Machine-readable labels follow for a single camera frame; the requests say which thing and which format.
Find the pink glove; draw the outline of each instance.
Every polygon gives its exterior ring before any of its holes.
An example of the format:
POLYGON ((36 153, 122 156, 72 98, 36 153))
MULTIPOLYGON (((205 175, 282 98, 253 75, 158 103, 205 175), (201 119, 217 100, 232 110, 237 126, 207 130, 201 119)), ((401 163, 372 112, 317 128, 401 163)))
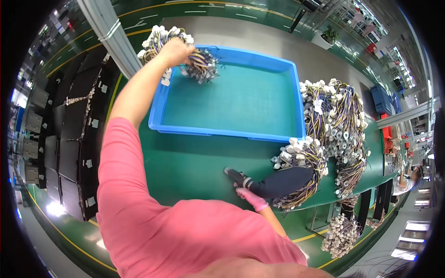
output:
POLYGON ((238 194, 238 196, 241 197, 241 199, 246 199, 246 201, 248 201, 249 204, 251 204, 253 206, 253 208, 255 209, 256 212, 262 211, 263 209, 267 208, 267 206, 269 205, 269 203, 267 203, 266 200, 255 195, 254 193, 252 193, 251 191, 249 191, 246 188, 239 187, 236 189, 236 193, 238 194))

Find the white shirt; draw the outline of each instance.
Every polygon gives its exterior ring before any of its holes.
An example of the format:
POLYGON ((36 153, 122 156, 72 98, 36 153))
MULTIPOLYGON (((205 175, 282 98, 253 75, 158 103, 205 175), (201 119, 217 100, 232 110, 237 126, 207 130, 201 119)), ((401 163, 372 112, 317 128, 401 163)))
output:
POLYGON ((404 177, 402 178, 402 181, 404 183, 406 183, 405 187, 400 186, 400 183, 399 183, 400 176, 393 178, 393 180, 392 180, 392 185, 394 186, 394 193, 392 194, 393 196, 403 194, 405 192, 410 191, 413 188, 414 182, 410 179, 407 179, 406 177, 407 176, 404 175, 404 177))

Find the white pillar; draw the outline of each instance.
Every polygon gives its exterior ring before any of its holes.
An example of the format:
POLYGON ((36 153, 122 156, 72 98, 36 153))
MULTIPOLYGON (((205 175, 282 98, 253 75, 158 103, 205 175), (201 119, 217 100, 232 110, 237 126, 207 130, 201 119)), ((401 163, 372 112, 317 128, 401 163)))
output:
POLYGON ((142 67, 109 0, 77 0, 99 41, 122 74, 130 79, 142 67))

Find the black pole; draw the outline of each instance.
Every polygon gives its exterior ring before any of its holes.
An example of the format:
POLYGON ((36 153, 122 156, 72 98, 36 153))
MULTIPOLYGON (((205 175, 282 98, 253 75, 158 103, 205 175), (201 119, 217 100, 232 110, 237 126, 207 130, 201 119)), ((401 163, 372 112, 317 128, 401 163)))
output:
POLYGON ((297 27, 297 24, 300 22, 303 15, 306 13, 305 9, 302 9, 301 12, 298 14, 297 18, 295 18, 294 23, 292 23, 292 26, 290 27, 288 33, 292 33, 295 30, 295 27, 297 27))

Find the white arrow marking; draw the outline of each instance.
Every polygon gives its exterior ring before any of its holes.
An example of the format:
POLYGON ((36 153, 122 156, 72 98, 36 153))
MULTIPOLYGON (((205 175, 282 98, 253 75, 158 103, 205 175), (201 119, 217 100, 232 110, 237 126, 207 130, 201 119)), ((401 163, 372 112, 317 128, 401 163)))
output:
POLYGON ((200 5, 200 6, 198 6, 198 7, 200 7, 200 8, 203 8, 203 7, 223 8, 224 6, 212 6, 212 5, 207 6, 207 5, 200 5))
POLYGON ((172 1, 166 1, 166 3, 184 2, 184 1, 193 1, 193 0, 172 0, 172 1))
MULTIPOLYGON (((283 25, 285 28, 290 28, 289 26, 286 26, 286 25, 283 25)), ((297 31, 298 33, 301 33, 301 31, 298 31, 298 30, 294 30, 294 31, 297 31)))
POLYGON ((140 19, 149 18, 149 17, 154 17, 154 16, 158 16, 158 15, 144 16, 144 17, 141 17, 140 19))
POLYGON ((130 27, 127 27, 127 28, 124 28, 124 30, 128 30, 128 29, 131 29, 131 28, 135 28, 135 27, 139 27, 139 26, 144 26, 144 25, 147 25, 147 23, 143 23, 144 22, 144 20, 140 20, 138 23, 136 23, 135 25, 133 25, 133 26, 130 26, 130 27))
POLYGON ((250 17, 250 18, 255 18, 255 19, 257 19, 257 17, 254 17, 254 16, 246 16, 246 15, 242 15, 242 14, 240 14, 240 13, 236 13, 236 15, 237 15, 237 16, 245 16, 245 17, 250 17))

